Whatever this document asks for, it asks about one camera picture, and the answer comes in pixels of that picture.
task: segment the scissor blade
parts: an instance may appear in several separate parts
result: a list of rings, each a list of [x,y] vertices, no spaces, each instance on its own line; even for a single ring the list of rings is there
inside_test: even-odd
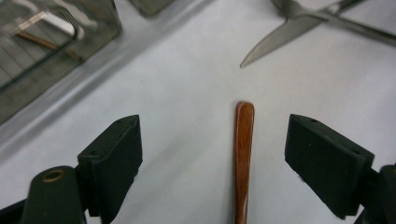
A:
[[[281,0],[272,0],[276,7],[280,6]],[[364,0],[344,0],[337,3],[330,4],[323,8],[321,12],[337,14],[349,7],[352,7]],[[287,20],[281,26],[276,28],[271,34],[262,39],[246,56],[241,63],[241,68],[248,66],[268,53],[282,47],[291,40],[305,34],[314,29],[323,21],[312,17],[301,17],[296,20]]]
[[[278,49],[300,35],[314,29],[322,21],[314,18],[300,18],[294,21],[288,20],[276,28],[271,34],[262,39],[242,61],[241,68],[248,66],[268,53]]]

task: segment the brown wooden handle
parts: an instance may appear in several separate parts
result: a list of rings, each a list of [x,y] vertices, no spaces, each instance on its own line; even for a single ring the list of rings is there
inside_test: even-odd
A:
[[[248,218],[248,174],[251,139],[253,135],[254,106],[239,102],[235,109],[233,137],[235,169],[235,224],[246,224]]]
[[[42,46],[42,47],[44,47],[46,49],[51,49],[51,50],[55,51],[55,50],[58,50],[58,48],[59,48],[57,45],[55,45],[55,44],[53,44],[53,43],[51,43],[51,42],[49,42],[49,41],[47,41],[45,39],[37,37],[35,35],[31,35],[31,34],[27,33],[26,31],[19,31],[17,33],[17,36],[19,36],[20,38],[23,38],[25,40],[29,40],[29,41],[31,41],[31,42],[33,42],[33,43],[35,43],[37,45],[40,45],[40,46]],[[78,60],[78,61],[83,61],[84,60],[81,56],[77,55],[71,49],[66,49],[64,51],[64,54],[66,54],[70,58]]]

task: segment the white table surface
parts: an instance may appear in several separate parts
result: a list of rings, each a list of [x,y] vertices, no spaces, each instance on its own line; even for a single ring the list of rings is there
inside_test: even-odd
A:
[[[138,114],[144,161],[114,223],[232,223],[233,116],[244,100],[256,109],[248,223],[354,222],[335,217],[284,162],[289,115],[372,151],[377,171],[393,164],[396,48],[322,24],[241,70],[284,21],[270,1],[176,0],[149,20],[126,0],[116,5],[122,36],[1,127],[0,207],[25,198],[41,171],[76,166],[114,120]],[[396,33],[395,12],[394,0],[372,0],[343,15]]]

